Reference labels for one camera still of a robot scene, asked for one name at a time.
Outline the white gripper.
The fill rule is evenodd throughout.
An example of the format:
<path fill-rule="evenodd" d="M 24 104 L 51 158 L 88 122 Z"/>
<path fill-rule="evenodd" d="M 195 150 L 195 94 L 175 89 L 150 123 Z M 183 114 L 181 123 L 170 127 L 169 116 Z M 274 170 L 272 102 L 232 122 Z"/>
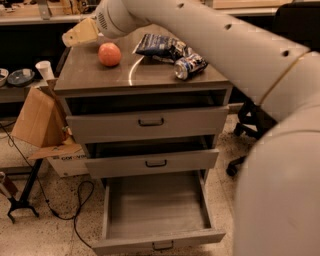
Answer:
<path fill-rule="evenodd" d="M 66 47 L 94 42 L 99 31 L 109 39 L 116 39 L 148 25 L 146 20 L 132 15 L 122 0 L 101 0 L 95 14 L 96 22 L 86 18 L 62 35 Z"/>

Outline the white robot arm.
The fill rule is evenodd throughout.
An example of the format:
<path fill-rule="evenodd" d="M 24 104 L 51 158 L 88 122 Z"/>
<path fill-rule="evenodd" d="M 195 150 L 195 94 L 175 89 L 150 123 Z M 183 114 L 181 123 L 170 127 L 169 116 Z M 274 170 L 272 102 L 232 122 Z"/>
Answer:
<path fill-rule="evenodd" d="M 238 180 L 234 256 L 320 256 L 320 55 L 194 0 L 101 0 L 67 46 L 160 25 L 276 120 Z"/>

